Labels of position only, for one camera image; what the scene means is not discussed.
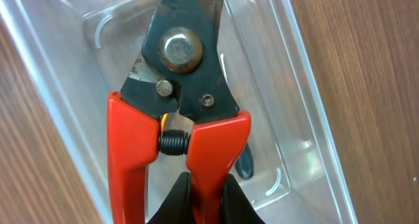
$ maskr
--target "pliers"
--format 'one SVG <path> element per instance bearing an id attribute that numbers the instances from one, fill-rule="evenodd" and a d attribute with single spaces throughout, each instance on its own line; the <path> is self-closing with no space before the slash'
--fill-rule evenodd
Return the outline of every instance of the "pliers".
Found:
<path id="1" fill-rule="evenodd" d="M 146 223 L 147 166 L 158 153 L 187 154 L 182 173 L 148 223 L 263 223 L 232 175 L 251 116 L 221 71 L 217 36 L 223 0 L 157 0 L 141 53 L 107 105 L 108 179 L 115 224 Z M 161 132 L 179 111 L 191 135 Z"/>

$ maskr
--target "transparent tray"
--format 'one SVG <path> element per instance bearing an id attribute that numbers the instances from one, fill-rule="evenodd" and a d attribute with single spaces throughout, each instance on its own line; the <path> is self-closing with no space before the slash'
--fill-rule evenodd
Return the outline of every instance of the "transparent tray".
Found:
<path id="1" fill-rule="evenodd" d="M 103 220 L 112 223 L 106 99 L 128 76 L 156 0 L 0 0 L 2 17 Z M 225 0 L 218 51 L 231 92 L 252 114 L 255 174 L 237 177 L 267 223 L 356 223 L 289 0 Z M 173 114 L 166 128 L 190 130 Z M 149 169 L 149 215 L 185 157 Z"/>

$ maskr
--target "wood grain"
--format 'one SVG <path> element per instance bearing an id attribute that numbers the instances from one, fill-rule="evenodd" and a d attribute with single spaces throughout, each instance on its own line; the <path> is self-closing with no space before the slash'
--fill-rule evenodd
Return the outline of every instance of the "wood grain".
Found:
<path id="1" fill-rule="evenodd" d="M 359 222 L 419 223 L 419 3 L 292 4 Z"/>
<path id="2" fill-rule="evenodd" d="M 0 223 L 101 223 L 0 24 Z"/>

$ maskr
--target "clear plastic container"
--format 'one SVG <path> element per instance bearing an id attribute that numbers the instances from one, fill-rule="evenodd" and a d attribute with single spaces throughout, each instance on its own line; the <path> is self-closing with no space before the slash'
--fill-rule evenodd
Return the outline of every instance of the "clear plastic container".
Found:
<path id="1" fill-rule="evenodd" d="M 0 0 L 0 12 L 103 220 L 112 223 L 106 101 L 141 49 L 156 0 Z M 218 51 L 252 114 L 255 175 L 238 180 L 267 223 L 357 223 L 289 0 L 225 0 Z M 171 115 L 167 128 L 191 129 Z M 153 215 L 185 157 L 149 172 Z"/>

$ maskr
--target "wooden table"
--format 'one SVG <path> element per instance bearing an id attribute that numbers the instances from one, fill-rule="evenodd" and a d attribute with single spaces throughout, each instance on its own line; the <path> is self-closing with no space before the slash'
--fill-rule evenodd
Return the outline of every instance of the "wooden table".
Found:
<path id="1" fill-rule="evenodd" d="M 419 223 L 419 3 L 292 0 L 360 223 Z M 2 24 L 0 223 L 101 223 Z"/>

